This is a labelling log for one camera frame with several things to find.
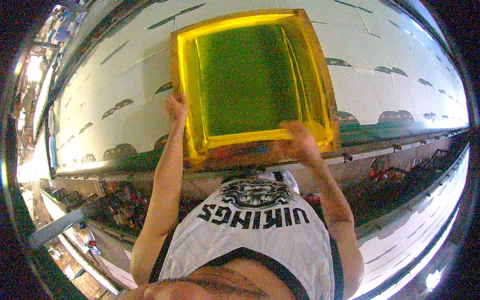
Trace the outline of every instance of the blurred hand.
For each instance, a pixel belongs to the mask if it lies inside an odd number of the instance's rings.
[[[284,153],[294,153],[296,159],[307,166],[323,160],[318,144],[308,128],[298,121],[284,121],[280,128],[287,129],[292,140],[280,141],[278,144]]]
[[[187,95],[183,93],[181,99],[175,99],[174,96],[168,97],[165,102],[165,113],[170,116],[170,119],[173,122],[172,125],[185,125],[188,115]]]

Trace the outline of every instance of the clothing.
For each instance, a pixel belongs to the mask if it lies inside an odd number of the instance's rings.
[[[277,179],[267,174],[222,184],[167,238],[158,280],[247,258],[273,271],[297,299],[333,299],[328,232],[296,183]]]

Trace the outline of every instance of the person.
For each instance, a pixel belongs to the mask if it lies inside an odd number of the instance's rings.
[[[172,127],[155,171],[143,229],[132,251],[139,287],[123,299],[345,299],[357,291],[364,262],[352,211],[315,138],[283,122],[322,186],[326,228],[288,172],[223,183],[178,224],[186,95],[169,97]]]

